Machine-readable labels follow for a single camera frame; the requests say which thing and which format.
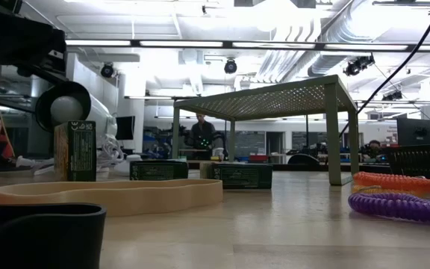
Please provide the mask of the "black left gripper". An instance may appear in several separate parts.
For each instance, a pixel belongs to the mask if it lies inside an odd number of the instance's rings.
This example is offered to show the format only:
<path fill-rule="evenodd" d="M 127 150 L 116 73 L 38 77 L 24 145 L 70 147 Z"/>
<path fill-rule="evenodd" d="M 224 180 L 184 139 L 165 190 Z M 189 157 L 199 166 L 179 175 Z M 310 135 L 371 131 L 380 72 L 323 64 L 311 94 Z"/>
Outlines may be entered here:
<path fill-rule="evenodd" d="M 65 32 L 19 15 L 22 0 L 0 0 L 0 65 L 66 72 Z"/>

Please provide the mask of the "green yellow crayon box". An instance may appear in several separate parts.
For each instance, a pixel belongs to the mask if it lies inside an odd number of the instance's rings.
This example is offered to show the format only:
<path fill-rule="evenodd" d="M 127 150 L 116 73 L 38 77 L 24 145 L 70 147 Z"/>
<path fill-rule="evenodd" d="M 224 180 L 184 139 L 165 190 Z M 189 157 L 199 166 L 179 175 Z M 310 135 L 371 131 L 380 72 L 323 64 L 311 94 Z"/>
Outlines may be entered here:
<path fill-rule="evenodd" d="M 203 162 L 199 166 L 200 177 L 222 181 L 224 189 L 270 189 L 272 166 L 240 162 Z"/>
<path fill-rule="evenodd" d="M 71 120 L 54 128 L 54 172 L 62 182 L 96 180 L 96 123 Z"/>
<path fill-rule="evenodd" d="M 186 179 L 188 172 L 188 164 L 183 161 L 131 161 L 129 164 L 129 178 L 132 181 Z"/>

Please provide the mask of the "orange spiral wrist keychain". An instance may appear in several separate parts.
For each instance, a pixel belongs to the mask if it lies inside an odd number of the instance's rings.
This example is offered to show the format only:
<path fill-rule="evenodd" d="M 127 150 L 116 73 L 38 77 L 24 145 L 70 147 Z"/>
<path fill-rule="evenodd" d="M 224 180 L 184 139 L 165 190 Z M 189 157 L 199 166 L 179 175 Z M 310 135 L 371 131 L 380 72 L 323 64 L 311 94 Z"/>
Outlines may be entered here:
<path fill-rule="evenodd" d="M 386 189 L 416 191 L 430 194 L 430 179 L 384 173 L 359 172 L 353 176 L 355 185 L 379 185 Z"/>

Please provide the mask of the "small black monitor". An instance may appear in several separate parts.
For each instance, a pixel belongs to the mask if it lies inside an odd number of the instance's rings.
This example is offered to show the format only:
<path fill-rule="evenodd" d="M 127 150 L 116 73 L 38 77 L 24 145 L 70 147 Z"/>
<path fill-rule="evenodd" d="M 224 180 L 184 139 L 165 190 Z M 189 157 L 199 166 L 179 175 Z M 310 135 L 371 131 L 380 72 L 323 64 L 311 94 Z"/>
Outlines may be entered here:
<path fill-rule="evenodd" d="M 128 117 L 117 117 L 117 140 L 133 140 L 134 139 L 134 126 L 135 126 L 135 116 Z"/>

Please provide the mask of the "long ceiling light bar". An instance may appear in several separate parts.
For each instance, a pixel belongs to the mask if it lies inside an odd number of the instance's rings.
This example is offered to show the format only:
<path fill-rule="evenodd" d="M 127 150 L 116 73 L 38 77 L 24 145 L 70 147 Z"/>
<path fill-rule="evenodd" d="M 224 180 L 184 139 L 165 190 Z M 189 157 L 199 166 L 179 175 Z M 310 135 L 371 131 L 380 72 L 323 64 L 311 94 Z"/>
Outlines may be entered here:
<path fill-rule="evenodd" d="M 419 52 L 430 53 L 430 44 L 412 43 L 310 43 L 274 41 L 203 40 L 67 40 L 68 47 L 150 49 L 248 49 L 318 52 Z"/>

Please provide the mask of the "green perforated metal shelf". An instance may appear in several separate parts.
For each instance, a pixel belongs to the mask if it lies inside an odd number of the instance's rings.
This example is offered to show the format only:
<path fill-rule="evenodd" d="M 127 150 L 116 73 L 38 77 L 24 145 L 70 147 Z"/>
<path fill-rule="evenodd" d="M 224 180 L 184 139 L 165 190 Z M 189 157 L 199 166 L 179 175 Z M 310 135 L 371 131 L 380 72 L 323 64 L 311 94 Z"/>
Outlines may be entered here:
<path fill-rule="evenodd" d="M 252 90 L 196 97 L 173 103 L 172 157 L 179 156 L 180 111 L 191 111 L 230 122 L 229 152 L 234 153 L 237 121 L 294 117 L 310 114 L 326 115 L 328 135 L 328 180 L 331 185 L 345 185 L 351 178 L 342 178 L 338 114 L 348 114 L 350 171 L 359 172 L 358 111 L 344 83 L 338 75 L 310 78 L 274 84 Z"/>

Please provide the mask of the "black ceiling spotlight cluster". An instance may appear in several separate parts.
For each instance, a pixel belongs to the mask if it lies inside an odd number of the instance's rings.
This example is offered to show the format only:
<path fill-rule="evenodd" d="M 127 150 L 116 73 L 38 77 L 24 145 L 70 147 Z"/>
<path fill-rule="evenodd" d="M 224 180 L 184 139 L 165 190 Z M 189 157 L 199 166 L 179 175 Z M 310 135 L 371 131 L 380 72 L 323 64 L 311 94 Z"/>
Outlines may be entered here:
<path fill-rule="evenodd" d="M 385 93 L 382 97 L 382 101 L 396 101 L 403 98 L 401 90 L 394 90 L 388 93 Z"/>
<path fill-rule="evenodd" d="M 346 68 L 343 70 L 343 73 L 347 76 L 358 75 L 361 71 L 365 70 L 367 67 L 373 65 L 375 63 L 375 59 L 373 54 L 370 56 L 360 56 L 356 59 L 348 61 Z"/>

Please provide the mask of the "large black monitor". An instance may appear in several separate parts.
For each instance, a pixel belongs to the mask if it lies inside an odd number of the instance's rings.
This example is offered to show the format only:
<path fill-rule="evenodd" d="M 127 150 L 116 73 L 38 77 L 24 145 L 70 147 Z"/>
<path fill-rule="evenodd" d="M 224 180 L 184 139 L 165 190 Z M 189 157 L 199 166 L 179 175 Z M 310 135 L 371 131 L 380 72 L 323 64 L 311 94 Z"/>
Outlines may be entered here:
<path fill-rule="evenodd" d="M 399 146 L 430 144 L 430 120 L 398 118 L 396 124 Z"/>

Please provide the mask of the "black plastic basket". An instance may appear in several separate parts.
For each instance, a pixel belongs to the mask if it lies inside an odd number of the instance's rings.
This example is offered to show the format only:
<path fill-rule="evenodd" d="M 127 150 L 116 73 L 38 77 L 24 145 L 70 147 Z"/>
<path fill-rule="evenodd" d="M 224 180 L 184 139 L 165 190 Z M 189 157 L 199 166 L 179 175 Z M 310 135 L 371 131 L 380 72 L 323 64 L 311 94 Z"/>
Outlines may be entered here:
<path fill-rule="evenodd" d="M 384 151 L 393 174 L 430 179 L 430 145 L 390 147 Z"/>

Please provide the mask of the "black table frame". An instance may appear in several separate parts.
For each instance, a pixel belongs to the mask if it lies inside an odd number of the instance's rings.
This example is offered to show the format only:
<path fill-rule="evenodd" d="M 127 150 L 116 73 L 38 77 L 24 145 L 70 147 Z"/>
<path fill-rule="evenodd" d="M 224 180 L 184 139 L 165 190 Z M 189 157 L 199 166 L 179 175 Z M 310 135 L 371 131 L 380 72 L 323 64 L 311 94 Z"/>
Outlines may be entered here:
<path fill-rule="evenodd" d="M 200 164 L 212 163 L 212 161 L 187 161 L 189 170 L 198 170 Z M 232 162 L 215 162 L 221 164 L 232 164 Z M 234 162 L 235 164 L 245 164 L 245 165 L 262 165 L 266 163 L 243 163 Z M 317 172 L 328 172 L 327 164 L 318 164 L 317 166 L 310 166 L 307 164 L 266 164 L 272 167 L 273 171 L 317 171 Z M 350 163 L 340 164 L 341 172 L 351 172 Z M 391 173 L 391 168 L 389 164 L 359 164 L 359 171 L 368 173 Z"/>

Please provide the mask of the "silver ceiling duct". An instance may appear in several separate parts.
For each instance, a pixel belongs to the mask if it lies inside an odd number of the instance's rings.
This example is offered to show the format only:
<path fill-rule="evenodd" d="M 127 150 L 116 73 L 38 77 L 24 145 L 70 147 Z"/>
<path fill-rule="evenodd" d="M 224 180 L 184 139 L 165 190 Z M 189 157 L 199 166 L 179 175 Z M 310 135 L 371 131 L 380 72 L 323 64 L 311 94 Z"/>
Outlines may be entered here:
<path fill-rule="evenodd" d="M 368 43 L 380 37 L 390 28 L 389 22 L 382 22 L 383 10 L 376 7 L 376 0 L 353 0 L 341 15 L 321 35 L 324 43 Z M 316 60 L 308 67 L 309 77 L 326 75 L 328 71 L 345 59 L 343 55 L 325 55 L 312 52 Z"/>

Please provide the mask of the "yellow spiral wrist keychain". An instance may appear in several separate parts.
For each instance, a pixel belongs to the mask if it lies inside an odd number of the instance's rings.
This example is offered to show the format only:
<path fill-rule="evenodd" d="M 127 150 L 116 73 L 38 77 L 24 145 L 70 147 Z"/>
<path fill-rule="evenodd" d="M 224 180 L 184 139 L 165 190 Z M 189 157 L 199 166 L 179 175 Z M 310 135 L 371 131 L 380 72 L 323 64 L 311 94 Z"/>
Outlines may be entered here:
<path fill-rule="evenodd" d="M 409 194 L 409 195 L 413 195 L 416 197 L 422 197 L 423 196 L 422 193 L 419 193 L 416 191 L 386 189 L 386 188 L 382 188 L 379 185 L 372 185 L 372 186 L 354 185 L 352 187 L 352 193 L 367 193 L 367 194 L 392 193 L 392 194 Z"/>

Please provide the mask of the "purple spiral wrist keychain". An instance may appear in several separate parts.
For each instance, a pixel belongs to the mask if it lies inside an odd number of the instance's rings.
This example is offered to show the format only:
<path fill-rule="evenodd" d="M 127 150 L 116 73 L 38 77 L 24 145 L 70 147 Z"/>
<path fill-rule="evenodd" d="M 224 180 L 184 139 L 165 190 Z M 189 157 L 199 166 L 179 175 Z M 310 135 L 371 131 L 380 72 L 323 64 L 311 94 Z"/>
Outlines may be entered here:
<path fill-rule="evenodd" d="M 430 223 L 430 201 L 410 194 L 354 193 L 349 196 L 348 204 L 362 214 Z"/>

